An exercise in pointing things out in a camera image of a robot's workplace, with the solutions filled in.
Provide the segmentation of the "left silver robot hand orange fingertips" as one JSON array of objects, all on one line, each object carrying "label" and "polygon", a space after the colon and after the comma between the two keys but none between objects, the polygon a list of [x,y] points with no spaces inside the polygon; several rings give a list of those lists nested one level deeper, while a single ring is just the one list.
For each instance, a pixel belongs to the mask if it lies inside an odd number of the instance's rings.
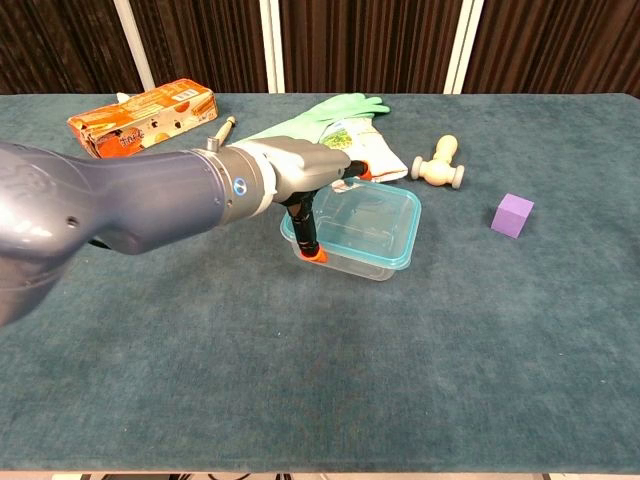
[{"label": "left silver robot hand orange fingertips", "polygon": [[258,144],[276,175],[274,201],[286,207],[301,257],[325,263],[328,255],[317,240],[313,200],[322,188],[337,180],[372,178],[363,160],[352,160],[341,150],[286,136],[260,139]]}]

